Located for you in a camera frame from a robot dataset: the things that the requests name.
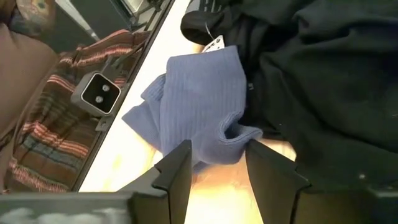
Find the blue knit fabric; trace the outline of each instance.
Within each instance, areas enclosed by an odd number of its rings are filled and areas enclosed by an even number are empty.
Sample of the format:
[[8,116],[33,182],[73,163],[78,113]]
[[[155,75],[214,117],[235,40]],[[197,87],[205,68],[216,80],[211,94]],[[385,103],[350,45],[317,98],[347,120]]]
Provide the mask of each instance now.
[[246,77],[235,46],[171,57],[167,74],[142,93],[143,104],[123,116],[163,155],[190,139],[194,170],[208,164],[233,164],[244,145],[261,130],[242,126]]

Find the clothing tag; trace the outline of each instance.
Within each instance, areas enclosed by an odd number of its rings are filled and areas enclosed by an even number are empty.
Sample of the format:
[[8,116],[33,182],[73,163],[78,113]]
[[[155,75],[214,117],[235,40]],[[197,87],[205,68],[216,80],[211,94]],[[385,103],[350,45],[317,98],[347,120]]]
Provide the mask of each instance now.
[[210,42],[210,44],[206,45],[206,47],[202,50],[203,52],[212,52],[214,50],[223,49],[225,47],[224,38],[222,35],[219,35],[216,39]]

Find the black clothing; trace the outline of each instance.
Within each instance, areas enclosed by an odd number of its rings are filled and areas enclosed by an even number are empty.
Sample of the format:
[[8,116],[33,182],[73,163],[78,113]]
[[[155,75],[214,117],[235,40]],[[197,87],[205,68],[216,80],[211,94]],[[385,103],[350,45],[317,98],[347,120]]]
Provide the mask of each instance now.
[[243,0],[189,12],[183,35],[237,45],[243,124],[285,139],[299,169],[350,186],[398,181],[398,2]]

